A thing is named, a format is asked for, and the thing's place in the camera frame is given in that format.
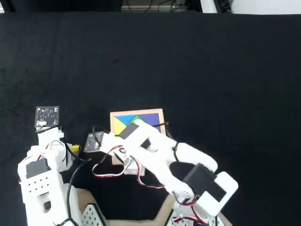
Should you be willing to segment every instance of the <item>black cable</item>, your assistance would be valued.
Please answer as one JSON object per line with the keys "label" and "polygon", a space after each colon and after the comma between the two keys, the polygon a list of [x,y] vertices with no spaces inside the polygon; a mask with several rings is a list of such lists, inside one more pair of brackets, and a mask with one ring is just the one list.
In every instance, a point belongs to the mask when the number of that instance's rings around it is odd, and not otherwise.
{"label": "black cable", "polygon": [[63,137],[62,140],[63,140],[63,143],[65,144],[66,149],[68,150],[68,152],[69,152],[75,159],[80,160],[80,161],[84,161],[84,159],[81,159],[80,157],[78,157],[76,154],[74,154],[74,153],[70,150],[70,148],[69,148],[69,146],[67,145],[67,142],[66,142],[66,140],[65,140],[65,137]]}
{"label": "black cable", "polygon": [[150,8],[151,8],[151,6],[152,6],[152,2],[153,2],[153,0],[150,0],[150,5],[149,5],[149,7],[144,11],[145,13],[146,13],[147,11],[150,10]]}
{"label": "black cable", "polygon": [[71,221],[74,226],[79,226],[78,223],[76,223],[75,220],[73,220],[72,218],[67,218],[66,220],[64,220],[62,223],[56,225],[55,223],[53,223],[55,226],[63,226],[64,224],[66,224],[67,222]]}
{"label": "black cable", "polygon": [[92,127],[92,133],[93,133],[93,137],[94,137],[95,141],[97,142],[98,146],[101,147],[102,143],[101,143],[101,141],[98,140],[98,138],[95,134],[95,126]]}
{"label": "black cable", "polygon": [[172,1],[171,1],[170,8],[169,8],[169,11],[170,11],[170,12],[173,11],[174,2],[175,2],[175,0],[172,0]]}
{"label": "black cable", "polygon": [[175,194],[175,192],[173,192],[173,194],[174,194],[174,198],[175,198],[175,200],[177,201],[177,203],[178,204],[180,204],[180,205],[192,205],[192,204],[194,204],[195,203],[195,201],[196,201],[196,199],[197,199],[197,196],[196,195],[194,195],[194,198],[193,198],[193,200],[191,201],[191,202],[179,202],[179,200],[178,200],[178,197],[176,196],[176,194]]}
{"label": "black cable", "polygon": [[128,10],[132,11],[132,10],[131,10],[131,7],[130,7],[130,4],[128,3],[128,0],[126,0],[126,2],[127,2]]}
{"label": "black cable", "polygon": [[[167,135],[169,138],[171,138],[172,140],[174,140],[174,138],[173,138],[173,137],[171,136],[171,134],[169,133],[169,127],[168,127],[169,122],[164,122],[164,123],[161,123],[161,124],[158,124],[158,125],[152,125],[152,126],[153,126],[153,127],[158,127],[158,126],[163,126],[163,125],[165,125],[166,135]],[[177,143],[175,144],[175,146],[172,147],[172,150],[174,151],[174,158],[175,158],[176,161],[179,161],[178,156],[177,156],[177,154],[176,154],[176,152],[177,152],[177,150],[178,150],[178,145],[179,145],[179,142],[177,142]]]}
{"label": "black cable", "polygon": [[44,126],[41,126],[41,128],[39,128],[39,129],[37,129],[36,130],[36,133],[44,133],[44,132],[46,132],[46,131],[48,131],[48,130],[51,130],[51,129],[53,129],[53,128],[59,128],[59,129],[61,129],[62,128],[62,126],[61,125],[55,125],[55,126],[50,126],[50,127],[48,127],[47,129],[43,129],[44,128]]}
{"label": "black cable", "polygon": [[177,150],[178,150],[178,145],[179,145],[179,142],[177,142],[177,143],[175,144],[175,146],[172,147],[172,150],[174,151],[174,158],[175,158],[176,161],[179,161],[178,156],[177,156],[177,153],[176,153]]}
{"label": "black cable", "polygon": [[165,126],[165,130],[166,130],[166,135],[171,138],[172,140],[174,140],[173,136],[170,134],[169,132],[169,122],[164,122],[158,125],[152,125],[153,127],[158,127],[158,126]]}
{"label": "black cable", "polygon": [[69,185],[68,185],[68,189],[67,189],[67,211],[68,211],[68,219],[70,221],[72,221],[72,216],[71,216],[71,208],[70,208],[70,191],[71,191],[71,185],[72,185],[72,182],[74,181],[74,178],[76,176],[76,174],[79,172],[79,170],[87,163],[91,161],[91,159],[87,159],[85,161],[83,161],[77,168],[76,170],[74,171],[74,173],[72,174],[71,176],[71,179],[70,179],[70,182],[69,182]]}
{"label": "black cable", "polygon": [[169,1],[171,1],[171,0],[166,0],[166,1],[163,1],[163,2],[161,2],[161,3],[158,5],[158,10],[157,10],[157,11],[159,12],[159,10],[160,10],[160,6],[161,6],[161,5],[163,5],[164,3],[167,3],[167,2],[169,2]]}

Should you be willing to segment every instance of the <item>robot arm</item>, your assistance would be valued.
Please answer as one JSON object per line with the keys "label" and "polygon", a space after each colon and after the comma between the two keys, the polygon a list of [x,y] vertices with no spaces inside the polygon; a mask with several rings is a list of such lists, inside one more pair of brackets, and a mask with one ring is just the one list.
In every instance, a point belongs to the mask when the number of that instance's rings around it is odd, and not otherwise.
{"label": "robot arm", "polygon": [[[176,196],[174,210],[181,216],[216,216],[238,189],[238,183],[226,172],[214,174],[217,163],[213,158],[188,144],[177,143],[141,120],[128,125],[119,137],[104,133],[100,151],[107,153],[116,145],[125,150],[116,149],[109,154],[123,162],[134,160],[152,172]],[[177,160],[195,165],[184,181],[175,178],[169,169]]]}
{"label": "robot arm", "polygon": [[[60,141],[64,133],[53,128],[39,135],[39,145],[32,146],[27,157],[18,164],[18,174],[26,208],[27,225],[53,226],[68,218],[67,190],[59,172],[68,170],[72,165],[68,152],[66,164],[66,146]],[[72,218],[81,222],[81,212],[75,188],[70,190],[70,207]]]}

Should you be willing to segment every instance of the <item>black fabric surface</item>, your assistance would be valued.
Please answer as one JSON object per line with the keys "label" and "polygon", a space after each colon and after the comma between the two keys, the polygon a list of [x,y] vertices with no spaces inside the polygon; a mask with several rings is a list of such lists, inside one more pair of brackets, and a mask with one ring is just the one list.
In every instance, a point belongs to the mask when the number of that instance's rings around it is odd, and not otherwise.
{"label": "black fabric surface", "polygon": [[[26,224],[17,164],[37,143],[35,107],[59,105],[66,140],[82,146],[92,125],[109,128],[111,111],[163,108],[176,139],[238,181],[222,210],[234,225],[293,225],[300,24],[301,16],[0,15],[1,223]],[[107,218],[153,218],[165,196],[131,177],[98,185]]]}

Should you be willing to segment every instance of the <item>wire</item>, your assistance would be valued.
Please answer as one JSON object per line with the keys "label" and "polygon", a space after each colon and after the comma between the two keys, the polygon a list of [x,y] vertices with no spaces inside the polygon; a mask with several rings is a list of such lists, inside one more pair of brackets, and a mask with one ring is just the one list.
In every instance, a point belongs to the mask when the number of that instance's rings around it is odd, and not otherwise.
{"label": "wire", "polygon": [[201,224],[203,224],[203,225],[208,225],[208,223],[205,222],[205,221],[197,214],[197,212],[194,210],[193,206],[191,206],[191,210],[192,210],[194,216],[198,219],[198,221],[199,221]]}
{"label": "wire", "polygon": [[[165,129],[166,129],[166,135],[171,138],[172,140],[174,140],[173,136],[170,134],[169,132],[169,122],[164,122],[164,123],[161,123],[161,124],[157,124],[157,125],[152,125],[153,127],[158,127],[158,126],[164,126],[165,125]],[[179,161],[179,158],[176,154],[176,151],[178,150],[178,145],[179,145],[179,142],[176,142],[175,146],[172,147],[172,150],[174,151],[174,158],[176,161]]]}
{"label": "wire", "polygon": [[[60,124],[55,125],[55,126],[50,126],[50,127],[48,127],[47,129],[42,129],[43,127],[44,127],[44,126],[42,126],[41,128],[39,128],[38,130],[36,130],[36,133],[37,133],[37,134],[44,133],[44,132],[46,132],[46,131],[48,131],[48,130],[51,130],[51,129],[54,129],[54,128],[59,128],[59,129],[64,133],[64,129],[63,129],[63,127],[62,127]],[[70,148],[69,148],[69,146],[67,145],[67,142],[66,142],[66,140],[65,140],[65,137],[63,137],[63,138],[61,138],[61,139],[62,139],[63,143],[64,143],[65,146],[66,146],[66,153],[65,153],[65,157],[66,157],[66,165],[68,165],[68,153],[67,153],[67,151],[68,151],[75,159],[78,159],[78,160],[80,160],[80,161],[84,161],[83,159],[81,159],[80,157],[78,157],[76,154],[74,154],[74,153],[70,150]]]}
{"label": "wire", "polygon": [[[68,151],[75,159],[80,160],[80,161],[84,161],[84,159],[81,159],[80,157],[78,157],[76,154],[74,154],[74,153],[70,150],[69,146],[68,146],[67,143],[66,143],[65,137],[63,137],[62,140],[63,140],[63,142],[64,142],[64,144],[65,144],[65,146],[66,146],[66,148],[67,148],[67,151]],[[67,164],[68,164],[68,155],[66,155],[66,165],[67,165]]]}
{"label": "wire", "polygon": [[151,6],[152,6],[152,2],[153,2],[153,0],[150,0],[150,5],[149,5],[149,7],[144,11],[145,13],[146,13],[147,11],[150,10],[150,8],[151,8]]}
{"label": "wire", "polygon": [[191,202],[182,202],[182,203],[181,203],[181,202],[179,202],[178,197],[176,196],[175,192],[173,192],[173,194],[174,194],[175,200],[176,200],[177,203],[180,204],[181,206],[192,206],[193,204],[196,203],[197,198],[198,198],[196,195],[194,195],[194,198],[193,198],[193,200],[192,200]]}
{"label": "wire", "polygon": [[93,137],[94,137],[95,141],[97,142],[98,146],[101,147],[102,143],[101,143],[101,141],[98,140],[98,138],[95,134],[95,126],[92,127],[92,133],[93,133]]}
{"label": "wire", "polygon": [[53,140],[53,141],[51,141],[51,142],[46,146],[45,149],[48,149],[48,148],[51,149],[51,144],[52,144],[53,142],[58,142],[60,145],[62,145],[62,146],[64,147],[64,150],[65,150],[65,153],[66,153],[66,146],[65,146],[65,144],[64,144],[62,141],[60,141],[60,140]]}
{"label": "wire", "polygon": [[169,132],[169,122],[164,122],[164,123],[161,123],[161,124],[157,124],[157,125],[151,125],[152,127],[158,127],[158,126],[165,126],[165,129],[166,129],[166,135],[171,138],[172,140],[174,140],[173,136],[170,134]]}
{"label": "wire", "polygon": [[158,10],[157,10],[157,11],[159,12],[159,10],[160,10],[160,6],[161,6],[161,5],[163,5],[164,3],[167,3],[167,2],[169,2],[169,1],[171,1],[171,0],[166,0],[166,1],[163,1],[163,2],[161,2],[161,3],[158,5]]}
{"label": "wire", "polygon": [[83,161],[77,168],[76,170],[74,171],[74,173],[72,174],[71,176],[71,179],[70,179],[70,182],[69,182],[69,185],[68,185],[68,189],[67,189],[67,211],[68,211],[68,219],[71,220],[72,219],[72,216],[71,216],[71,208],[70,208],[70,191],[71,191],[71,185],[72,185],[72,182],[74,181],[75,179],[75,176],[77,175],[77,173],[79,172],[79,170],[87,163],[91,161],[91,159],[88,159],[88,160],[85,160]]}
{"label": "wire", "polygon": [[96,173],[94,173],[94,169],[95,169],[95,167],[98,165],[98,164],[96,164],[96,165],[92,168],[92,173],[93,173],[94,176],[96,176],[96,177],[98,177],[98,178],[112,178],[112,177],[119,177],[119,176],[121,176],[122,174],[124,174],[124,172],[127,170],[127,168],[129,167],[129,165],[130,165],[131,163],[132,163],[132,160],[131,160],[126,166],[124,166],[123,170],[122,170],[120,173],[118,173],[118,174],[112,174],[112,173],[110,173],[110,174],[96,174]]}
{"label": "wire", "polygon": [[205,222],[205,221],[204,221],[204,220],[196,213],[196,211],[194,210],[193,206],[191,206],[191,209],[192,209],[192,212],[193,212],[195,218],[194,218],[194,217],[190,217],[190,216],[175,217],[175,218],[174,218],[174,222],[176,223],[176,222],[178,222],[178,221],[180,221],[180,220],[182,220],[182,219],[187,219],[187,220],[192,220],[193,222],[201,223],[202,225],[206,225],[206,226],[209,225],[207,222]]}
{"label": "wire", "polygon": [[130,4],[128,3],[128,0],[126,0],[126,2],[127,2],[128,10],[132,11],[132,10],[131,10],[131,7],[130,7]]}
{"label": "wire", "polygon": [[150,188],[155,188],[155,189],[162,189],[162,188],[165,188],[163,185],[161,186],[155,186],[155,185],[146,185],[145,183],[143,183],[140,179],[140,175],[141,175],[141,167],[138,163],[138,161],[136,159],[133,158],[133,160],[136,162],[137,164],[137,167],[138,167],[138,174],[137,174],[137,181],[139,184],[141,184],[142,186],[145,186],[145,187],[150,187]]}
{"label": "wire", "polygon": [[100,160],[99,164],[103,163],[103,161],[108,157],[108,155],[111,151],[113,151],[114,149],[119,148],[119,147],[122,147],[122,145],[117,145],[117,146],[113,147],[111,150],[109,150],[107,153],[105,153],[104,157]]}
{"label": "wire", "polygon": [[50,127],[48,127],[47,129],[43,129],[45,126],[41,126],[39,129],[37,129],[36,130],[36,133],[44,133],[44,132],[46,132],[46,131],[48,131],[48,130],[51,130],[51,129],[54,129],[54,128],[62,128],[62,126],[61,125],[55,125],[55,126],[50,126]]}

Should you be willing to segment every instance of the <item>black cloth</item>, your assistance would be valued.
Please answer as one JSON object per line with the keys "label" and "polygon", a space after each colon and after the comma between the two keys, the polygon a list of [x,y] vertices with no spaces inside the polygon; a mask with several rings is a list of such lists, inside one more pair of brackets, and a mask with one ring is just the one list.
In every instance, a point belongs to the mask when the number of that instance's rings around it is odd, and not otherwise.
{"label": "black cloth", "polygon": [[[92,125],[109,128],[112,111],[163,108],[178,141],[238,181],[222,210],[234,225],[293,224],[300,23],[297,15],[0,15],[2,224],[26,224],[16,169],[37,143],[38,105],[59,105],[66,140],[82,146]],[[110,219],[153,218],[165,196],[131,177],[100,184]]]}

